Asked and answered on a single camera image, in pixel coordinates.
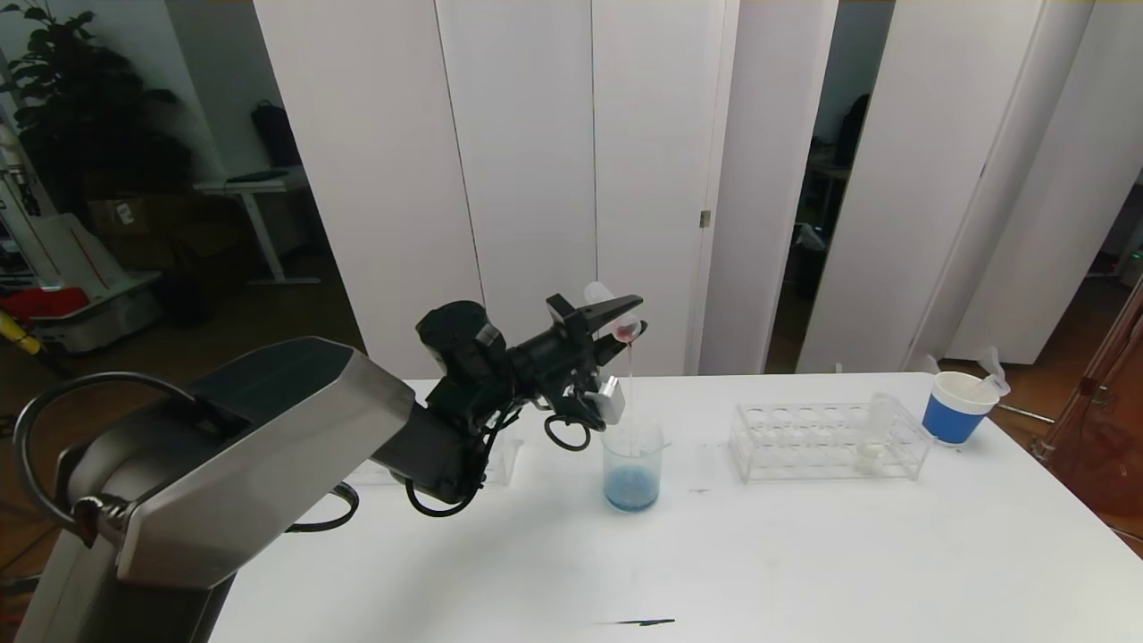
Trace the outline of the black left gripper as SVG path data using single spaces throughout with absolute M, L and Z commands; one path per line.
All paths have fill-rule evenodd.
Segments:
M 647 330 L 634 313 L 642 304 L 642 296 L 620 296 L 577 310 L 560 294 L 547 297 L 552 325 L 509 349 L 510 364 L 520 379 L 593 373 L 596 357 L 616 357 Z

